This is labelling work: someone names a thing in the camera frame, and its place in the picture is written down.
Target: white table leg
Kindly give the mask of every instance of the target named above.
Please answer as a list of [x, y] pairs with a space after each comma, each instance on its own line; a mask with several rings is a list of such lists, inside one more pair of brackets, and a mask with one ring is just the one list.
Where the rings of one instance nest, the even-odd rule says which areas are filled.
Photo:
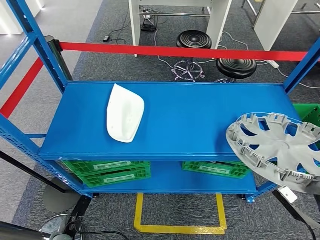
[[270, 51], [298, 0], [264, 0], [254, 31], [265, 51]]
[[140, 16], [139, 15], [139, 0], [128, 0], [130, 8], [131, 27], [134, 46], [139, 46], [140, 41]]
[[211, 49], [217, 49], [232, 0], [214, 0], [207, 34], [212, 40]]

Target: red barrier tape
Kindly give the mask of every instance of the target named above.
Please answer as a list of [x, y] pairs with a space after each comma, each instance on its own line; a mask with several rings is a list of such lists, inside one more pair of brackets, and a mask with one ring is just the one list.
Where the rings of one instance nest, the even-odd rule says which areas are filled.
[[274, 61], [301, 61], [305, 51], [247, 51], [223, 49], [193, 49], [167, 46], [132, 46], [97, 43], [60, 42], [63, 50], [109, 54], [138, 54], [149, 56], [193, 57], [215, 59], [254, 59]]
[[23, 79], [0, 109], [0, 114], [9, 118], [42, 70], [43, 62], [38, 57]]

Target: blue metal shelf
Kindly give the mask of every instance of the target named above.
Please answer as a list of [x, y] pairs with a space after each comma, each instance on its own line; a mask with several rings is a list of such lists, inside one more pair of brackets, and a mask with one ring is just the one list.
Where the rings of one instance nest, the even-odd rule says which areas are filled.
[[298, 118], [280, 84], [118, 82], [145, 101], [132, 143], [112, 139], [106, 108], [115, 82], [66, 86], [39, 155], [45, 160], [238, 161], [226, 138], [239, 116]]
[[179, 161], [152, 161], [151, 178], [90, 188], [90, 193], [256, 194], [254, 175], [243, 179], [186, 171]]
[[[33, 45], [63, 94], [48, 133], [25, 134], [0, 114], [0, 136], [82, 195], [92, 193], [245, 194], [247, 201], [276, 187], [256, 187], [244, 179], [183, 171], [179, 161], [238, 161], [226, 139], [227, 127], [250, 112], [275, 112], [299, 118], [288, 94], [320, 58], [318, 39], [284, 84], [118, 82], [145, 101], [145, 112], [130, 144], [111, 139], [106, 108], [115, 82], [68, 82], [25, 0], [7, 0], [26, 34], [0, 70], [0, 89]], [[42, 148], [30, 138], [45, 137]], [[57, 160], [146, 160], [152, 178], [89, 188]]]

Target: blue shelf frame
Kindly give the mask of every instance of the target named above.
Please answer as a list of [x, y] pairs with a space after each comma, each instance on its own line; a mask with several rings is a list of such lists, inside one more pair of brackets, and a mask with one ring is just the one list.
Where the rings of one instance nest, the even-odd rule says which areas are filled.
[[[7, 2], [22, 26], [26, 34], [26, 38], [23, 40], [22, 43], [11, 56], [10, 56], [8, 61], [0, 70], [0, 89], [2, 89], [9, 79], [9, 77], [29, 48], [33, 46], [45, 66], [48, 70], [57, 88], [63, 94], [67, 84], [69, 84], [66, 76], [63, 74], [62, 68], [47, 44], [44, 35], [35, 22], [35, 18], [29, 9], [26, 1], [7, 0]], [[310, 69], [316, 64], [319, 58], [320, 38], [311, 47], [311, 49], [282, 85], [284, 91], [285, 91], [288, 95], [290, 94]], [[39, 153], [41, 148], [32, 141], [31, 138], [45, 138], [46, 134], [25, 134], [12, 124], [8, 119], [0, 114], [0, 136], [33, 159], [38, 164], [45, 167], [51, 174], [60, 179], [81, 195], [92, 197], [93, 192], [94, 192], [94, 189], [90, 189], [85, 184], [78, 182], [77, 179], [65, 171], [57, 162], [45, 160], [43, 157], [40, 156]], [[256, 190], [251, 191], [251, 193], [245, 194], [245, 199], [248, 203], [253, 203], [254, 202], [254, 198], [275, 187], [277, 187], [277, 185], [272, 182], [266, 182], [257, 187]], [[118, 192], [112, 189], [112, 187], [97, 188], [97, 191]], [[240, 192], [235, 190], [234, 192], [226, 191], [225, 193], [239, 194]]]

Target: black round base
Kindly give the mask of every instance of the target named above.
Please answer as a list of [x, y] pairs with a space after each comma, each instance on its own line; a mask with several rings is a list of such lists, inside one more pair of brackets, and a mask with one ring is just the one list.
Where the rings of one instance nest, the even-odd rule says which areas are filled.
[[51, 212], [65, 212], [77, 204], [81, 197], [80, 194], [75, 192], [72, 188], [64, 184], [57, 177], [52, 179], [51, 182], [66, 190], [66, 192], [62, 193], [51, 186], [47, 185], [42, 198], [45, 206]]
[[257, 63], [249, 59], [220, 58], [217, 60], [217, 68], [228, 78], [246, 79], [257, 70]]

